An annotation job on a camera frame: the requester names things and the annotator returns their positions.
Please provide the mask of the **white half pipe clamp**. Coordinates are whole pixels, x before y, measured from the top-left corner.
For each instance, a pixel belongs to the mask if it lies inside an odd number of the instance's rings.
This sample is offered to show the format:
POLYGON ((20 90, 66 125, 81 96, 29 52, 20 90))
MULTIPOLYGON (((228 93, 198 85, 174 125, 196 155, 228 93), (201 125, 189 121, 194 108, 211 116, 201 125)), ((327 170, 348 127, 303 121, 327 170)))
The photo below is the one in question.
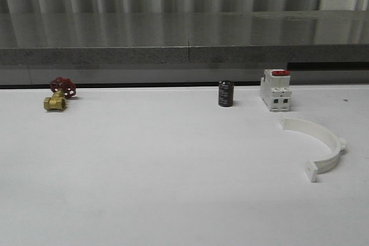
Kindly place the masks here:
POLYGON ((308 135, 309 137, 321 141, 329 148, 330 153, 324 158, 318 160, 311 158, 306 159, 304 171, 307 179, 311 183, 316 183, 318 181, 318 175, 327 173, 339 166, 341 156, 347 150, 346 139, 339 137, 325 126, 305 119, 282 116, 278 121, 284 131, 294 131, 296 133, 308 135))

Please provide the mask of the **black cylindrical capacitor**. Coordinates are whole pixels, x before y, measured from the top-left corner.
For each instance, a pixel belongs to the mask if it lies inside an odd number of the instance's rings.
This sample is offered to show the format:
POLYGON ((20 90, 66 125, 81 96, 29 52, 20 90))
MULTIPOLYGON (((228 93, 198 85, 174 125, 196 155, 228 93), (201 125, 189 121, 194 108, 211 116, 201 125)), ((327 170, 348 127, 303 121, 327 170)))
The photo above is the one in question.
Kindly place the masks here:
POLYGON ((221 107, 231 107, 234 102, 234 83, 229 80, 219 81, 218 104, 221 107))

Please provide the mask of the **grey stone ledge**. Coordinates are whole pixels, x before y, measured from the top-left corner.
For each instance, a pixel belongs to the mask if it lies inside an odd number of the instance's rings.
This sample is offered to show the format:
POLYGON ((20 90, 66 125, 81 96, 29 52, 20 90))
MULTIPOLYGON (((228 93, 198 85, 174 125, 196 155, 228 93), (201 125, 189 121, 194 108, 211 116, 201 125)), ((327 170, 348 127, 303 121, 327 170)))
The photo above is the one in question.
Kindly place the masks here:
POLYGON ((1 65, 367 69, 368 13, 1 15, 1 65))

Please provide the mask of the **brass valve red handwheel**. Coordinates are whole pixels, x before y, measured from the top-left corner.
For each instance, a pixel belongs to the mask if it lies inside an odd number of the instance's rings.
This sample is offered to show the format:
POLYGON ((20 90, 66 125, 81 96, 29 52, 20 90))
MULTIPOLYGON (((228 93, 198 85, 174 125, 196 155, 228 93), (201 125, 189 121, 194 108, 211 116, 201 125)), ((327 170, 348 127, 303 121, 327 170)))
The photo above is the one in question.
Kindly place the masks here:
POLYGON ((69 78, 58 77, 50 82, 53 92, 51 97, 43 101, 46 111, 63 111, 66 108, 66 100, 76 95, 76 85, 69 78))

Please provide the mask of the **white circuit breaker red switch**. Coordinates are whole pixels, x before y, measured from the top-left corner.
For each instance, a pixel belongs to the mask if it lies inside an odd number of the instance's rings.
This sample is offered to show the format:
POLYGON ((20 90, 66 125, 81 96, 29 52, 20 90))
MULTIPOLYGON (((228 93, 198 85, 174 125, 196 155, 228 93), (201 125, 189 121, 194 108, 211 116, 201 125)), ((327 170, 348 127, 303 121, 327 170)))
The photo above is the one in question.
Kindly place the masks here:
POLYGON ((261 77, 260 97, 271 112, 287 112, 291 106, 290 71, 265 69, 261 77))

